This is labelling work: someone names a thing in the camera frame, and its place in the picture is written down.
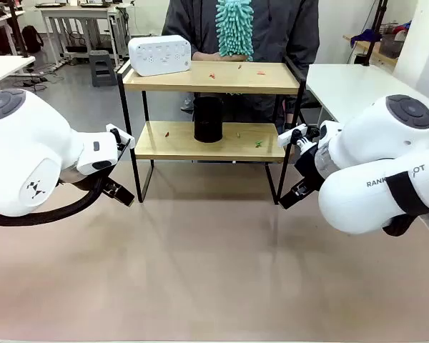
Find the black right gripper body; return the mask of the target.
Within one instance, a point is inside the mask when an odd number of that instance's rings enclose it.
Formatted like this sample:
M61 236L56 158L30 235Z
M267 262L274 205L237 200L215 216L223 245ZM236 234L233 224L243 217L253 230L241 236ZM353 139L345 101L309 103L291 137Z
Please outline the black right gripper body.
M300 152L300 157L295 162L295 168L303 177L301 182L306 187L321 187L324 178L321 176L315 165L315 155L318 150L317 145L312 146L305 152Z

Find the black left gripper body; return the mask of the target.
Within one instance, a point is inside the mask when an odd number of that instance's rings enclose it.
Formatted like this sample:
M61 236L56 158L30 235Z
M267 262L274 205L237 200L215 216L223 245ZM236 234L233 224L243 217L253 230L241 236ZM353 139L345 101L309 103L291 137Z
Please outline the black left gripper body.
M98 171L92 174L92 190L94 192L108 192L110 190L110 171Z

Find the person right hand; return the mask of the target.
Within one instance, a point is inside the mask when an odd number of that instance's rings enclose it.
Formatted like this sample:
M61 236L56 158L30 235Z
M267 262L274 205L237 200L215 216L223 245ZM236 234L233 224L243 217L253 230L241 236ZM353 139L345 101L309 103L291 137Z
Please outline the person right hand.
M219 52L213 54L206 54L200 51L196 51L192 55L193 61L228 61L228 62L243 62L249 59L245 55L231 55L231 56L222 56Z

